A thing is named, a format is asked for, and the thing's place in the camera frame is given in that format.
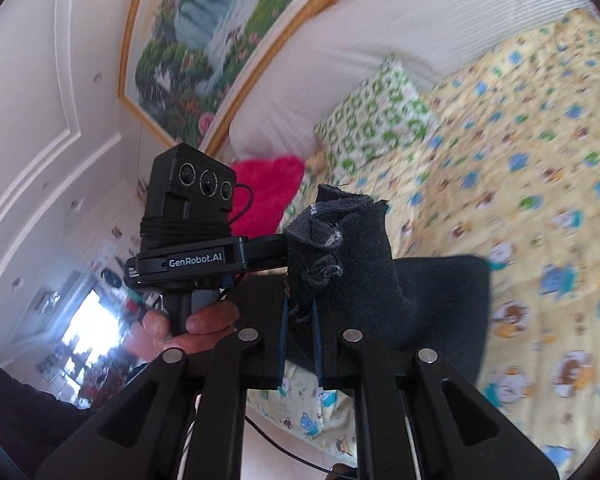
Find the left hand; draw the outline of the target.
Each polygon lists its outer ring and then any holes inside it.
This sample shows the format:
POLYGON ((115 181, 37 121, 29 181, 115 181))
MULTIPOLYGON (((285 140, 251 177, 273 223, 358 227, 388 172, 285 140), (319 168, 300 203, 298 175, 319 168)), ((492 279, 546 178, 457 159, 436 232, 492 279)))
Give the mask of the left hand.
POLYGON ((186 354, 205 352, 234 333, 238 318, 239 311, 234 304, 220 301, 189 315, 185 333, 172 336, 168 317, 153 310, 143 317, 142 322, 132 325, 122 346, 144 362, 151 362, 170 348, 181 349, 186 354))

